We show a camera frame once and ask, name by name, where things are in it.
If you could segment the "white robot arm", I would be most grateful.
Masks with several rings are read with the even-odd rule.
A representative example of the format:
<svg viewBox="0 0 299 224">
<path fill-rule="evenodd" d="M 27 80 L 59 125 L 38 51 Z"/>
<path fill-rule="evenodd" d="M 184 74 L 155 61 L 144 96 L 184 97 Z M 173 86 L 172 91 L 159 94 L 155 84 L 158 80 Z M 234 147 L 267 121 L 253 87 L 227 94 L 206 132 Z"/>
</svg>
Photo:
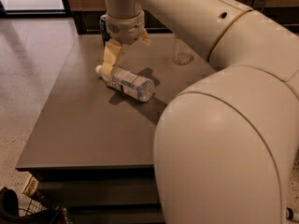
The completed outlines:
<svg viewBox="0 0 299 224">
<path fill-rule="evenodd" d="M 166 107 L 154 136 L 166 224 L 286 224 L 299 147 L 298 38 L 235 0 L 106 0 L 107 29 L 140 36 L 143 12 L 213 74 Z"/>
</svg>

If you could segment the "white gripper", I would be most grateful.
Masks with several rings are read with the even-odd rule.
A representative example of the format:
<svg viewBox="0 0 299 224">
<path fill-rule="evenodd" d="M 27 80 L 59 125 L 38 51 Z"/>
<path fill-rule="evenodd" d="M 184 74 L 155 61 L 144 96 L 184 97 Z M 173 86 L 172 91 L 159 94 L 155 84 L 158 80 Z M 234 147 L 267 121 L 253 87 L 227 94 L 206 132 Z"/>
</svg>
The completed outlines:
<svg viewBox="0 0 299 224">
<path fill-rule="evenodd" d="M 122 44 L 131 45 L 140 39 L 150 44 L 150 37 L 145 28 L 145 13 L 129 19 L 117 19 L 106 14 L 107 33 L 111 37 L 105 45 L 101 73 L 111 77 L 122 55 Z"/>
</svg>

